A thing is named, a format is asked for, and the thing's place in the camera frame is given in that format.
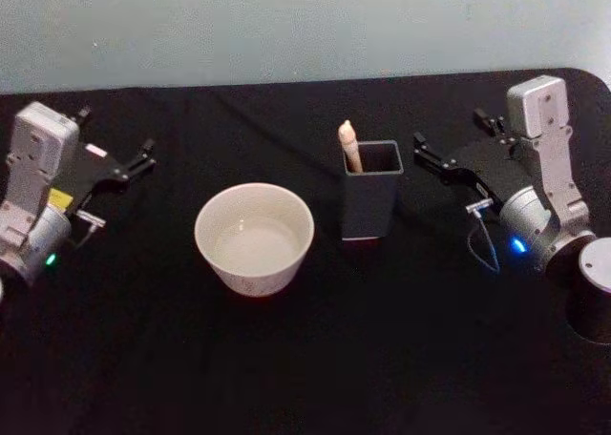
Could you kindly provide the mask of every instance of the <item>white wall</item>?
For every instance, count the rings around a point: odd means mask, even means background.
[[[611,0],[0,0],[0,92],[537,66],[611,83]]]

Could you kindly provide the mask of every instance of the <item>cable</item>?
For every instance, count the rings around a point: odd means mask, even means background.
[[[478,217],[478,215],[476,215],[475,218],[477,218],[477,224],[475,225],[473,230],[469,232],[469,235],[467,235],[467,247],[469,248],[469,253],[472,256],[474,256],[486,268],[498,274],[500,273],[500,265],[498,264],[498,258],[496,257],[495,245],[493,244],[493,241],[490,238],[490,234],[488,233],[488,228],[486,228],[486,224],[484,223],[484,220],[481,218],[481,216]],[[495,266],[492,266],[489,262],[487,262],[485,259],[480,257],[471,244],[471,240],[475,232],[477,232],[477,229],[480,229],[480,228],[483,230],[484,236],[486,237],[486,241],[488,242],[488,246],[490,248],[490,255],[493,258]]]

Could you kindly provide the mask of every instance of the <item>dark gray pencil holder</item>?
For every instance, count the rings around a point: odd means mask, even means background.
[[[359,142],[359,153],[363,173],[353,173],[344,154],[343,240],[380,238],[388,234],[397,181],[403,175],[396,141]]]

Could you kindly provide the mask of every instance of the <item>bowl rim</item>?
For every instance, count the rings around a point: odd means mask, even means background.
[[[203,217],[206,213],[206,210],[210,207],[210,205],[215,202],[218,201],[220,197],[224,197],[226,195],[231,194],[232,192],[236,191],[236,190],[242,190],[242,189],[250,189],[250,188],[265,188],[265,189],[270,189],[270,190],[276,190],[279,192],[282,192],[283,194],[289,195],[290,197],[293,197],[297,200],[297,202],[303,207],[304,211],[305,211],[305,216],[307,218],[307,239],[305,241],[304,246],[302,246],[300,248],[299,253],[297,254],[297,257],[293,260],[290,261],[290,263],[284,265],[282,268],[274,271],[273,273],[251,273],[251,274],[241,274],[241,273],[235,273],[233,271],[229,271],[227,270],[223,265],[220,265],[217,261],[215,261],[215,259],[212,258],[212,256],[210,256],[209,253],[207,253],[204,249],[202,249],[202,247],[200,246],[200,243],[198,241],[198,229],[199,229],[199,225],[201,223],[201,221],[203,220]],[[288,270],[289,268],[292,268],[295,264],[298,264],[306,255],[307,251],[309,250],[312,241],[314,240],[314,217],[312,216],[312,212],[310,211],[309,207],[307,206],[306,202],[302,200],[301,197],[299,197],[297,194],[295,194],[294,192],[286,189],[285,187],[281,187],[280,185],[276,185],[276,184],[269,184],[266,182],[247,182],[244,184],[238,184],[238,185],[234,185],[232,187],[229,187],[227,189],[224,189],[220,192],[218,192],[217,194],[215,194],[213,197],[211,197],[210,199],[208,199],[208,201],[205,202],[205,204],[201,207],[200,212],[198,213],[198,216],[195,220],[195,225],[193,228],[193,235],[194,235],[194,239],[195,239],[195,243],[198,247],[198,250],[200,251],[201,255],[206,259],[206,261],[208,263],[210,263],[211,265],[219,268],[221,271],[223,271],[224,273],[227,273],[228,275],[232,275],[238,278],[266,278],[266,277],[271,277],[274,275],[278,275],[286,270]]]

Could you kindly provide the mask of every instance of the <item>black table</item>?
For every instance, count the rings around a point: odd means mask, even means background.
[[[577,70],[0,97],[2,149],[33,99],[90,104],[83,138],[126,161],[148,136],[158,167],[90,211],[108,220],[59,256],[13,309],[0,344],[0,433],[611,433],[610,349],[579,338],[566,291],[492,227],[503,267],[469,256],[469,199],[413,166],[411,136],[447,152],[484,137],[473,108],[509,87],[566,79],[575,179],[611,235],[611,96]],[[336,129],[396,139],[406,167],[390,235],[339,240]],[[242,298],[193,240],[203,203],[243,182],[285,186],[316,237],[279,295]]]

